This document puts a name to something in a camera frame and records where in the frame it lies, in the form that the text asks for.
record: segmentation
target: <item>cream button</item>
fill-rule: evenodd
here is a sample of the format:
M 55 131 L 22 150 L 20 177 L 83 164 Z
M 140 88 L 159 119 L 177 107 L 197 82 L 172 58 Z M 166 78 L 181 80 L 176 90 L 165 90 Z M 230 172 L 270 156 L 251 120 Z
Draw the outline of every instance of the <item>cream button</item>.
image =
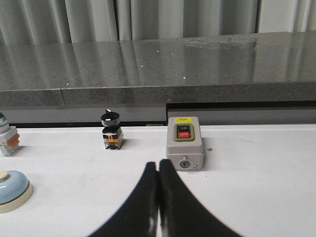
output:
M 6 170 L 1 170 L 0 171 L 0 180 L 5 179 L 8 176 L 8 171 Z

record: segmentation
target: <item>gray switch box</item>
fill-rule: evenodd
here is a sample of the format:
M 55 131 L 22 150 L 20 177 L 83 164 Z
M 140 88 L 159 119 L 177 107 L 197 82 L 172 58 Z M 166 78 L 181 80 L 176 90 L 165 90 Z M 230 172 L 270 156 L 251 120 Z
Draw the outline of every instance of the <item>gray switch box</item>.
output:
M 203 168 L 204 150 L 197 117 L 169 118 L 166 155 L 176 170 Z

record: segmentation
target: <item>gray granite countertop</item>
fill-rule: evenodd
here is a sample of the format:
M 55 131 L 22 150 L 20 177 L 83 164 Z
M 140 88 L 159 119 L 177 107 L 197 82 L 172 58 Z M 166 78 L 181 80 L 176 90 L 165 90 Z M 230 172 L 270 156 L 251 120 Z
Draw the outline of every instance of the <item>gray granite countertop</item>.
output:
M 316 100 L 316 31 L 0 47 L 0 107 Z

